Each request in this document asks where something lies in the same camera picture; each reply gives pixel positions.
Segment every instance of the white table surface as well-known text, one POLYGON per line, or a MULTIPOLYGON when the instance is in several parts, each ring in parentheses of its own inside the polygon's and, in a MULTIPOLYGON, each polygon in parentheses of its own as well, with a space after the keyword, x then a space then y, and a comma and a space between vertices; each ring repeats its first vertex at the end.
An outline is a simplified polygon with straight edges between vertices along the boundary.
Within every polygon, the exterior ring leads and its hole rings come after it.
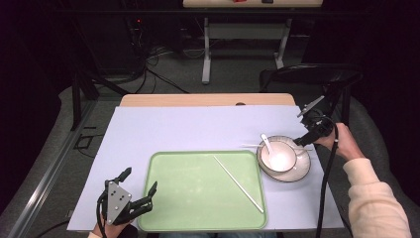
MULTIPOLYGON (((131 175, 121 187, 142 197, 149 159, 161 151, 251 150, 242 144, 259 144, 260 134, 297 138, 307 130, 296 115, 297 106, 247 105, 207 107, 117 107, 92 165, 68 230, 89 231, 96 223, 96 200, 105 179, 128 167, 131 175)), ((309 174, 296 182, 281 182, 262 171, 267 207, 264 230, 315 229, 323 171, 315 150, 309 151, 309 174)), ((324 228, 343 227, 336 203, 327 189, 324 228)))

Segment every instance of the cable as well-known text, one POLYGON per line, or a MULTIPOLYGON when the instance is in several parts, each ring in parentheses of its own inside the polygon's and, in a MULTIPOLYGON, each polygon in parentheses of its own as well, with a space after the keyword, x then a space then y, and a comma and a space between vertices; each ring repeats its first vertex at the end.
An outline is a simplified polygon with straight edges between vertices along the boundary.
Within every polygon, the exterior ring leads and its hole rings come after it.
POLYGON ((186 91, 186 90, 182 89, 181 87, 179 87, 176 83, 174 83, 174 82, 173 82, 173 81, 171 81, 170 79, 168 79, 168 78, 166 78, 166 77, 164 77, 164 76, 162 76, 162 75, 159 75, 159 74, 157 74, 157 73, 155 73, 155 72, 151 71, 151 70, 150 70, 150 69, 148 69, 148 68, 147 68, 147 71, 148 71, 148 72, 150 72, 151 74, 153 74, 154 76, 156 76, 157 78, 159 78, 160 80, 162 80, 162 81, 166 82, 167 84, 172 85, 172 86, 173 86, 173 87, 175 87, 176 89, 178 89, 178 90, 180 90, 180 91, 182 91, 182 92, 184 92, 184 93, 189 93, 188 91, 186 91))
POLYGON ((45 234, 49 233, 50 231, 52 231, 52 230, 54 230, 54 229, 58 228, 59 226, 62 226, 62 225, 67 224, 68 222, 70 222, 70 220, 66 220, 66 221, 63 221, 63 222, 61 222, 61 223, 59 223, 59 224, 57 224, 57 225, 54 225, 54 226, 50 227, 49 229, 47 229, 47 230, 45 230, 45 231, 41 232, 41 233, 40 233, 39 235, 37 235, 35 238, 40 238, 40 237, 43 237, 43 235, 45 235, 45 234))
POLYGON ((143 69, 142 70, 139 70, 139 71, 137 71, 137 72, 133 72, 133 74, 131 75, 131 76, 129 76, 129 77, 127 77, 127 78, 122 78, 122 79, 118 79, 118 80, 112 80, 112 78, 111 77, 108 77, 107 79, 109 80, 109 81, 111 81, 112 83, 114 83, 114 84, 123 84, 123 83, 127 83, 127 82, 132 82, 132 81, 134 81, 134 80, 136 80, 136 79, 138 79, 138 78, 140 78, 140 76, 142 76, 142 73, 143 73, 143 71, 144 71, 144 66, 143 66, 143 69))
MULTIPOLYGON (((214 45, 216 45, 216 44, 218 44, 218 43, 220 43, 220 42, 224 42, 224 40, 216 40, 213 44, 211 44, 210 46, 209 46, 209 48, 211 48, 211 47, 213 47, 214 45)), ((188 58, 191 58, 191 59, 197 59, 197 58, 200 58, 201 56, 203 56, 204 55, 204 53, 205 53, 205 49, 204 48, 202 48, 202 49, 190 49, 190 50, 183 50, 182 51, 183 52, 183 54, 186 56, 186 57, 188 57, 188 58), (189 55, 189 54, 187 54, 187 52, 201 52, 200 53, 200 55, 198 55, 198 56, 191 56, 191 55, 189 55)))
POLYGON ((134 92, 134 94, 137 94, 137 93, 139 93, 140 92, 140 90, 142 90, 142 88, 143 88, 143 86, 145 85, 145 82, 146 82, 146 69, 145 69, 145 72, 143 73, 143 76, 144 76, 144 79, 143 79, 143 82, 142 82, 142 84, 140 84, 140 86, 139 86, 139 88, 134 92))
POLYGON ((333 148, 331 149, 330 159, 328 160, 327 168, 326 168, 326 170, 324 172, 324 176, 322 178, 321 198, 320 198, 320 201, 319 201, 318 225, 317 225, 317 228, 316 228, 316 236, 315 236, 316 238, 321 237, 322 221, 323 221, 323 218, 324 218, 325 192, 326 192, 326 189, 327 189, 328 176, 330 175, 331 167, 333 166, 334 157, 336 156, 336 151, 338 149, 338 144, 339 144, 339 129, 337 128, 336 123, 334 123, 333 120, 331 120, 328 117, 322 117, 322 118, 330 120, 333 123, 334 131, 335 131, 336 135, 335 135, 333 148))
POLYGON ((154 92, 155 92, 155 89, 157 88, 157 77, 156 76, 154 76, 154 88, 152 89, 152 92, 151 92, 151 94, 153 94, 154 92))
POLYGON ((159 57, 159 56, 168 55, 168 54, 172 54, 172 53, 174 53, 174 52, 172 52, 172 51, 167 51, 167 52, 162 52, 162 53, 159 53, 159 54, 158 54, 158 53, 156 53, 154 56, 149 57, 149 58, 148 58, 148 60, 151 60, 151 59, 156 58, 156 59, 157 59, 157 63, 156 63, 156 64, 151 64, 151 63, 150 63, 150 65, 156 66, 156 65, 158 64, 158 57, 159 57))
POLYGON ((151 50, 151 52, 154 52, 154 54, 152 55, 151 53, 149 53, 149 55, 151 56, 148 58, 148 60, 155 58, 161 54, 173 53, 173 51, 168 50, 167 47, 162 47, 162 46, 155 47, 154 49, 151 50))
POLYGON ((201 27, 200 23, 198 22, 197 18, 194 18, 194 20, 195 20, 195 23, 197 23, 198 28, 200 28, 201 33, 202 33, 202 34, 203 34, 203 36, 204 36, 204 30, 203 30, 203 28, 201 27))
POLYGON ((88 154, 86 154, 86 153, 84 153, 84 152, 80 151, 80 149, 77 149, 77 151, 78 151, 80 154, 82 154, 83 156, 87 156, 87 157, 90 157, 90 158, 95 158, 94 156, 88 155, 88 154))
POLYGON ((96 204, 96 222, 98 223, 98 227, 99 230, 101 231, 102 237, 106 238, 106 233, 105 233, 105 220, 104 223, 102 224, 101 221, 101 201, 102 201, 102 195, 99 197, 98 202, 96 204))
POLYGON ((151 66, 156 66, 156 65, 158 65, 158 56, 159 56, 159 54, 158 54, 158 50, 157 50, 157 49, 155 49, 155 52, 154 52, 153 54, 151 54, 151 56, 150 56, 149 58, 147 58, 147 59, 146 59, 146 63, 147 63, 147 64, 149 64, 149 65, 151 65, 151 66), (154 59, 156 62, 151 63, 151 62, 150 62, 150 60, 151 60, 151 59, 154 59))

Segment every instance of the metal stand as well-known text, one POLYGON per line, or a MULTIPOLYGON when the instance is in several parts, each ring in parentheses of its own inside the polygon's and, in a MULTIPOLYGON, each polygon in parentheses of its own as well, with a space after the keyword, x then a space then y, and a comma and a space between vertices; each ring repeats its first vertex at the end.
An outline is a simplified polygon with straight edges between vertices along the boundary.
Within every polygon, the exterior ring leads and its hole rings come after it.
POLYGON ((208 18, 204 18, 204 64, 202 83, 210 83, 210 39, 281 39, 278 53, 274 53, 277 68, 284 67, 283 55, 290 32, 291 19, 285 24, 210 24, 208 18))
POLYGON ((117 92, 121 96, 124 96, 130 93, 127 90, 106 80, 100 75, 95 75, 93 73, 86 72, 86 71, 77 73, 73 78, 73 83, 71 86, 72 101, 73 101, 73 125, 71 127, 71 131, 74 131, 74 129, 77 128, 81 120, 80 90, 82 90, 87 100, 97 100, 100 95, 95 85, 93 84, 93 80, 99 83, 102 83, 103 85, 117 92))

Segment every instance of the person's arm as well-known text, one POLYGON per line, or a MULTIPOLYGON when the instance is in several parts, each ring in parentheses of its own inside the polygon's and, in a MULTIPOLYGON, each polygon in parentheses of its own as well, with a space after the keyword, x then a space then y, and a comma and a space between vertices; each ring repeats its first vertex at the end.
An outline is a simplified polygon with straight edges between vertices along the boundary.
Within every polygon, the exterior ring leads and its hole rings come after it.
MULTIPOLYGON (((339 148, 337 154, 347 162, 344 170, 348 175, 349 219, 355 237, 411 237, 407 216, 395 199, 392 189, 379 181, 376 173, 362 153, 349 128, 338 123, 339 148)), ((316 143, 331 150, 334 132, 316 143)))
MULTIPOLYGON (((126 228, 127 225, 129 225, 131 222, 128 222, 126 224, 122 224, 122 225, 108 225, 105 223, 105 234, 107 238, 117 238, 120 233, 124 230, 124 228, 126 228)), ((89 233, 88 238, 101 238, 102 237, 102 233, 101 230, 99 229, 99 225, 98 223, 96 223, 95 227, 93 228, 93 230, 89 233)))

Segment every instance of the white chopstick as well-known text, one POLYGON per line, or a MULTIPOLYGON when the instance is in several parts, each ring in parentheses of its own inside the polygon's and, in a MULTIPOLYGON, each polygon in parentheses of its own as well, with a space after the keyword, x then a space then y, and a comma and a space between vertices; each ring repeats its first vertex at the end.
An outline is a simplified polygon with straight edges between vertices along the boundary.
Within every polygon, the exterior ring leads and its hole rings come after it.
MULTIPOLYGON (((254 145, 254 144, 242 144, 242 147, 264 147, 264 145, 254 145)), ((300 150, 300 151, 312 151, 312 149, 306 149, 306 148, 297 148, 297 147, 291 147, 293 150, 300 150)))
POLYGON ((229 173, 228 170, 220 163, 219 160, 217 160, 216 156, 213 156, 214 159, 219 163, 219 165, 223 168, 223 170, 229 175, 229 177, 235 182, 235 184, 241 189, 241 191, 244 192, 244 194, 250 199, 250 201, 259 209, 261 213, 263 213, 263 209, 253 200, 253 198, 247 193, 247 191, 237 182, 237 180, 229 173))

